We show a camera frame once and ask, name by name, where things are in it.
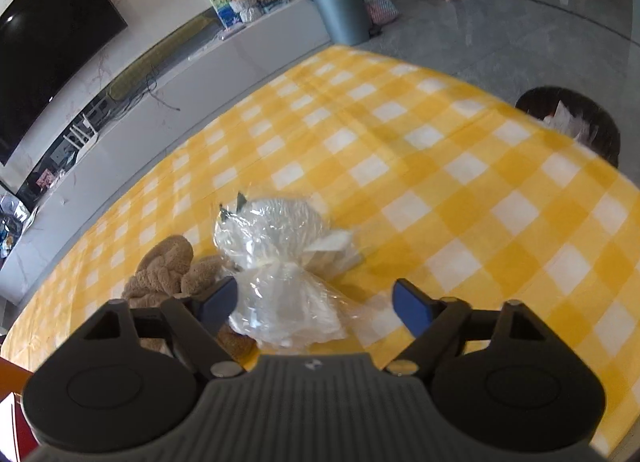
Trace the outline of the brown plush knot toy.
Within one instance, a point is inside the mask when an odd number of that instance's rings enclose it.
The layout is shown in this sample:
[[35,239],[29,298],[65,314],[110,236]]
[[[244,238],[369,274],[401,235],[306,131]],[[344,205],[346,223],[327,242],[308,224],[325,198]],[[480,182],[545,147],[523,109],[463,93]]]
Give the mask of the brown plush knot toy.
[[[186,298],[204,294],[226,274],[233,274],[232,263],[219,254],[194,260],[191,243],[181,234],[169,236],[143,256],[136,272],[122,291],[130,308],[160,307],[168,298]],[[254,340],[236,333],[228,323],[216,335],[216,342],[233,359],[246,361],[257,350]],[[143,347],[170,355],[164,340],[144,338]]]

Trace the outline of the clear plastic bag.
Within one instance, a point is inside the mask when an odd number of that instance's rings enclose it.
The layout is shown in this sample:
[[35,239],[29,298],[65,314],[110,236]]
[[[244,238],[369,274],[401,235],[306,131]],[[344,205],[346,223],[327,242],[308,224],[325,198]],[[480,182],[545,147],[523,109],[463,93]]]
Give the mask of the clear plastic bag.
[[230,326],[261,348],[301,354],[346,338],[369,347],[400,326],[388,295],[338,284],[364,256],[352,231],[303,198],[239,194],[219,209],[213,242],[238,284]]

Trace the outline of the yellow checkered tablecloth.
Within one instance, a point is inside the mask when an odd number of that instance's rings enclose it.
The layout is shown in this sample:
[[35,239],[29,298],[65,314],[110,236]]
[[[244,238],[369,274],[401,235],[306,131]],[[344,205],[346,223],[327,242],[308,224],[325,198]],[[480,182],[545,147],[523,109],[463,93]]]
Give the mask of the yellow checkered tablecloth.
[[601,452],[638,419],[638,188],[478,88],[341,46],[247,96],[130,188],[43,283],[2,356],[37,369],[164,237],[213,252],[217,208],[241,192],[300,196],[354,232],[362,260],[334,284],[362,318],[324,352],[399,354],[399,278],[479,308],[516,298],[600,378]]

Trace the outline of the white wifi router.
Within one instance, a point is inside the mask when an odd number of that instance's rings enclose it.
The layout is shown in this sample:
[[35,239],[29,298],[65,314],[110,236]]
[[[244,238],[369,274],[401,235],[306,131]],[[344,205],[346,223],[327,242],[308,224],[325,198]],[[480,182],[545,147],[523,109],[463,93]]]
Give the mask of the white wifi router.
[[77,151],[92,147],[98,141],[98,137],[98,132],[82,113],[67,126],[63,133],[63,139]]

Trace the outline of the red cube box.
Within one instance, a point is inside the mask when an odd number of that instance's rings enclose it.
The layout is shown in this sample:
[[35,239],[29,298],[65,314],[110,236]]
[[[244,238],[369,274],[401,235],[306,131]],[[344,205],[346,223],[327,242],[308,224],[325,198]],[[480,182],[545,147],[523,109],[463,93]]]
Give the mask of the red cube box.
[[16,396],[20,396],[32,372],[4,358],[0,359],[1,372],[1,460],[18,461],[15,448],[14,408]]

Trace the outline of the black waste basket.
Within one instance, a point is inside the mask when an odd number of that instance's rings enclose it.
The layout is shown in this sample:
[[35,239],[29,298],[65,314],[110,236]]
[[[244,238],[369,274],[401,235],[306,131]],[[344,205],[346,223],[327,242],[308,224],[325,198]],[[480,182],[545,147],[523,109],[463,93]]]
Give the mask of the black waste basket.
[[540,86],[524,92],[515,107],[618,167],[620,130],[614,118],[585,95],[559,86]]

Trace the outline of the white marble tv console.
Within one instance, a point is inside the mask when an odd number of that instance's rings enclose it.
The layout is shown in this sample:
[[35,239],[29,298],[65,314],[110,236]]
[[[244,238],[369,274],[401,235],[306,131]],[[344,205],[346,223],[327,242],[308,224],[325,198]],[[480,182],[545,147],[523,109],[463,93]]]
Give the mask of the white marble tv console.
[[329,44],[312,0],[293,0],[163,75],[149,95],[107,126],[44,196],[35,221],[1,268],[1,295],[20,304],[94,215],[194,130]]

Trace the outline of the woven small basket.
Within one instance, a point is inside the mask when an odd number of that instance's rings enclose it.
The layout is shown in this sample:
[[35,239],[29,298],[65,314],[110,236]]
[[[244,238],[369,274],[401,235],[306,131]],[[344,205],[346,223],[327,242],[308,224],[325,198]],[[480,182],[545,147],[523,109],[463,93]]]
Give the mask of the woven small basket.
[[376,26],[386,26],[399,17],[399,11],[392,0],[363,0],[371,21]]

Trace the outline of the grey metal trash can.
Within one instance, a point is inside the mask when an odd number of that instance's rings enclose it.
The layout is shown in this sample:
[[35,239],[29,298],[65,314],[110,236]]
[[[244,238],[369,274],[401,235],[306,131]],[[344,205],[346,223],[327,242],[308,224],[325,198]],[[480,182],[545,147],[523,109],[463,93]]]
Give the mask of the grey metal trash can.
[[371,20],[363,0],[312,0],[334,44],[357,46],[370,40]]

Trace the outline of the wall mounted black television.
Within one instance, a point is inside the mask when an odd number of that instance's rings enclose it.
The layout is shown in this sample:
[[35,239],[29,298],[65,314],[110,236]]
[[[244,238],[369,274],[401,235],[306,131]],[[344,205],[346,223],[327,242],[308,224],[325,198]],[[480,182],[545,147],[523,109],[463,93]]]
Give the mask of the wall mounted black television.
[[111,0],[13,0],[1,15],[1,163],[127,23]]

